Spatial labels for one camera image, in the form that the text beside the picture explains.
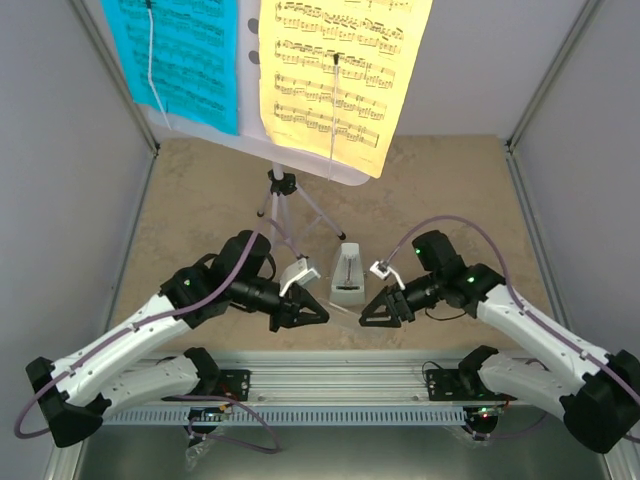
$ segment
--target table surface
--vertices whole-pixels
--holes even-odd
[[[144,304],[176,270],[206,253],[217,253],[229,237],[258,223],[255,212],[265,195],[269,169],[270,163],[264,159],[202,140],[174,139],[162,144],[127,265],[115,324]],[[497,138],[396,137],[382,177],[357,187],[295,173],[305,190],[342,226],[347,241],[360,244],[367,268],[375,259],[386,257],[421,220],[440,214],[460,215],[487,230],[503,252],[516,288],[543,311],[550,311]],[[289,199],[300,232],[313,221],[315,213],[296,194]],[[454,222],[440,222],[434,228],[449,235],[468,264],[483,262],[499,270],[488,245],[470,228]],[[191,346],[211,350],[451,350],[481,344],[516,347],[500,332],[469,317],[437,322],[421,313],[415,322],[399,329],[361,328],[357,309],[343,313],[327,305],[329,276],[339,244],[328,226],[321,223],[299,245],[323,274],[310,290],[330,311],[328,324],[271,333],[265,315],[229,309],[225,315],[169,342],[163,350]],[[279,271],[294,261],[284,247],[278,247],[274,257]],[[410,246],[397,255],[394,265],[405,281],[424,274]],[[372,277],[366,280],[367,301],[384,285]],[[448,317],[453,313],[443,305],[432,314]]]

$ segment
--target blue sheet music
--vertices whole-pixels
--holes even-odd
[[[238,134],[236,0],[152,0],[153,83],[168,113]],[[146,0],[102,0],[136,103],[156,110],[147,79]]]

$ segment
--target sheet music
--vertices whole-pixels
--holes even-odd
[[[236,0],[152,0],[153,82],[167,113],[237,135]],[[136,103],[160,110],[147,79],[145,0],[102,0]]]
[[[431,0],[262,0],[260,114],[272,141],[378,178]]]

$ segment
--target yellow sheet music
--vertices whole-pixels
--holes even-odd
[[[335,161],[378,178],[431,3],[262,0],[260,114],[271,140],[329,157],[333,137]]]

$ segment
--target wall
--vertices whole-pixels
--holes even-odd
[[[640,355],[640,2],[606,2],[519,155],[573,323]]]
[[[12,433],[24,367],[105,325],[150,157],[65,1],[3,0],[0,65],[0,477],[37,479],[50,438]]]
[[[101,1],[84,2],[114,51]],[[397,133],[508,137],[583,4],[584,0],[434,0]],[[255,121],[242,120],[240,127],[243,135],[261,143],[267,137],[258,120],[259,69],[246,54],[257,45],[246,26],[249,11],[258,15],[259,0],[242,0],[240,8],[237,68],[245,93],[239,104],[242,112],[255,116]],[[251,84],[255,92],[248,91]],[[166,134],[161,126],[154,132],[159,138]],[[231,140],[210,136],[237,148]],[[254,154],[256,148],[269,150],[264,145],[254,148],[255,139],[247,138],[246,148],[239,149]]]

